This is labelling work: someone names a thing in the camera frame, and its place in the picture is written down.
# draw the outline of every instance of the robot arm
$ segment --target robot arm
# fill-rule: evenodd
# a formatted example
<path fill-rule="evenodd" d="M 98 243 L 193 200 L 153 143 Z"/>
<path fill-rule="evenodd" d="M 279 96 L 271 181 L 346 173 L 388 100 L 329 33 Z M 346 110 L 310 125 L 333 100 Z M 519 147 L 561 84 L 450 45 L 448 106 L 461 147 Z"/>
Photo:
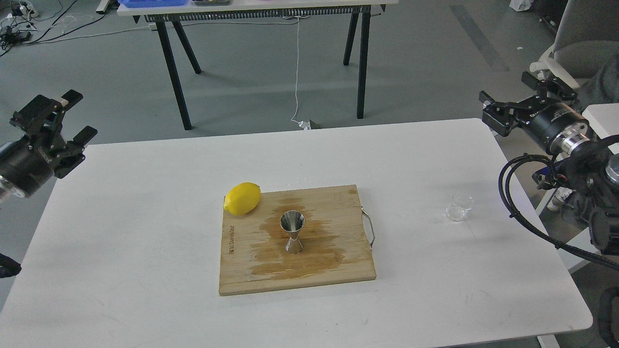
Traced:
<path fill-rule="evenodd" d="M 97 130 L 86 126 L 70 141 L 61 135 L 65 112 L 82 98 L 74 90 L 60 102 L 37 95 L 13 114 L 10 123 L 25 134 L 0 147 L 0 203 L 12 195 L 30 197 L 52 176 L 62 179 L 84 161 L 85 145 Z M 19 263 L 0 254 L 0 278 L 20 271 Z"/>
<path fill-rule="evenodd" d="M 522 128 L 548 155 L 551 167 L 534 173 L 538 187 L 567 187 L 574 192 L 561 218 L 580 228 L 589 227 L 591 243 L 602 254 L 619 254 L 619 155 L 608 146 L 619 136 L 596 141 L 587 136 L 589 122 L 566 103 L 576 92 L 559 78 L 538 80 L 528 72 L 522 81 L 536 91 L 519 103 L 501 103 L 484 91 L 482 121 L 502 136 Z M 566 158 L 555 162 L 563 154 Z"/>

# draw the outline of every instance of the wet stain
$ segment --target wet stain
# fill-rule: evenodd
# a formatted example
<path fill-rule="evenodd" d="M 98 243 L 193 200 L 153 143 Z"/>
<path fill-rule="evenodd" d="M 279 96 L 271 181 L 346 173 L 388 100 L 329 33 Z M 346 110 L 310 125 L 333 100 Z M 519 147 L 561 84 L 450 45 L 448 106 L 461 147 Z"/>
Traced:
<path fill-rule="evenodd" d="M 261 262 L 250 267 L 252 274 L 261 279 L 299 279 L 328 272 L 345 262 L 345 250 L 334 243 L 338 236 L 329 233 L 331 221 L 315 219 L 313 210 L 307 209 L 300 198 L 282 197 L 275 206 L 259 227 L 269 234 L 269 241 L 251 245 L 255 260 Z M 305 217 L 299 234 L 303 251 L 299 254 L 285 250 L 288 233 L 282 230 L 280 218 L 289 210 L 299 211 Z"/>

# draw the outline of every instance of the cutting board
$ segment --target cutting board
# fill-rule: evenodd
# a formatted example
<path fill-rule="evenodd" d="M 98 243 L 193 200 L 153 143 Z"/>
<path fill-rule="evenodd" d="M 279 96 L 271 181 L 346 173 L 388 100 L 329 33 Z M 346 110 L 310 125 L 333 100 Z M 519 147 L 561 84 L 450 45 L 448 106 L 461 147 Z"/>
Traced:
<path fill-rule="evenodd" d="M 303 251 L 285 250 L 280 218 L 305 217 Z M 356 185 L 262 193 L 246 215 L 223 212 L 219 294 L 239 295 L 376 278 Z"/>

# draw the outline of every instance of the black table leg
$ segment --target black table leg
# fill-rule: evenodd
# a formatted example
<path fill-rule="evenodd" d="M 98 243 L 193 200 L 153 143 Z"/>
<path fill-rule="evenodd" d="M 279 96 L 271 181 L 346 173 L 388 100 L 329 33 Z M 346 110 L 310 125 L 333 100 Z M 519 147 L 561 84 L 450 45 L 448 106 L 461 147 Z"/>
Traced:
<path fill-rule="evenodd" d="M 187 112 L 187 105 L 185 104 L 185 97 L 183 95 L 181 81 L 178 78 L 176 63 L 174 63 L 174 56 L 172 55 L 172 48 L 170 47 L 170 38 L 168 37 L 168 31 L 165 28 L 165 22 L 156 22 L 155 24 L 157 26 L 159 40 L 161 41 L 161 47 L 163 48 L 165 64 L 168 66 L 168 72 L 170 73 L 170 80 L 172 81 L 172 88 L 174 89 L 174 95 L 176 96 L 178 111 L 180 111 L 181 113 L 183 127 L 186 131 L 188 131 L 191 129 L 191 121 L 189 120 L 189 113 Z"/>
<path fill-rule="evenodd" d="M 176 34 L 178 35 L 178 38 L 181 40 L 181 43 L 183 44 L 183 48 L 185 49 L 185 53 L 187 53 L 187 57 L 189 58 L 189 61 L 191 62 L 191 66 L 194 68 L 194 71 L 196 72 L 196 74 L 200 74 L 202 70 L 200 69 L 200 65 L 198 65 L 197 63 L 196 55 L 193 53 L 193 50 L 191 49 L 191 45 L 189 44 L 189 40 L 187 40 L 187 35 L 185 35 L 185 31 L 183 30 L 183 26 L 181 25 L 181 22 L 173 21 L 172 25 L 174 25 Z"/>
<path fill-rule="evenodd" d="M 361 57 L 359 59 L 359 90 L 357 91 L 357 118 L 363 118 L 365 106 L 365 77 L 368 70 L 368 45 L 370 43 L 370 17 L 369 11 L 361 16 Z"/>
<path fill-rule="evenodd" d="M 352 52 L 352 44 L 355 41 L 355 32 L 357 31 L 357 22 L 359 21 L 359 13 L 353 13 L 350 17 L 350 27 L 348 28 L 348 39 L 346 40 L 346 51 L 344 52 L 344 65 L 350 62 L 350 54 Z"/>

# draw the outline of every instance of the chair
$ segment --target chair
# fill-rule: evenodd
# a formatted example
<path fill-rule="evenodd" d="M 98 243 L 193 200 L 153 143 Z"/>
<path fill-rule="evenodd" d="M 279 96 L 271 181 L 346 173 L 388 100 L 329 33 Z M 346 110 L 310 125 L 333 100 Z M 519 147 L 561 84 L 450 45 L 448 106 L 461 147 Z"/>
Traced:
<path fill-rule="evenodd" d="M 539 79 L 559 77 L 574 90 L 619 50 L 619 0 L 569 0 L 555 43 L 532 63 Z"/>

